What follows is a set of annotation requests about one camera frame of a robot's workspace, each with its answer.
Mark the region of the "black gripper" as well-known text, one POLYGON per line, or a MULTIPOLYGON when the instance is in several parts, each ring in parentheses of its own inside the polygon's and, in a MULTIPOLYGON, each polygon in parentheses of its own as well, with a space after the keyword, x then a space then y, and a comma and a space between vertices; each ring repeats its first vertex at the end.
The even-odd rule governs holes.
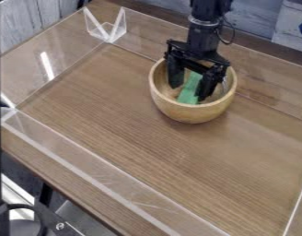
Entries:
MULTIPOLYGON (((166 41, 165 59, 168 84, 173 89, 182 85, 185 68, 202 74, 209 70, 202 62, 212 63, 220 70, 226 70, 230 66, 230 61, 218 54, 217 50, 197 51, 186 42, 176 40, 166 41)), ((197 88, 200 101, 213 95, 216 86, 224 82, 225 74, 218 69, 213 68, 202 75, 197 88)))

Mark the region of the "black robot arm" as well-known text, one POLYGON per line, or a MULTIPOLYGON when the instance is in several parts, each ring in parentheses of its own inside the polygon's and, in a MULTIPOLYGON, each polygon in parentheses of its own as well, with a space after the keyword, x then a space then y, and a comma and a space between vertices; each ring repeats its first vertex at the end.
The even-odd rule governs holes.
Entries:
POLYGON ((232 44, 221 37, 230 5, 232 0, 190 0, 186 41, 166 41, 168 84, 176 89, 184 83, 185 70, 196 72, 200 75, 194 91, 198 101, 213 95, 230 67, 230 61, 217 52, 218 43, 232 44))

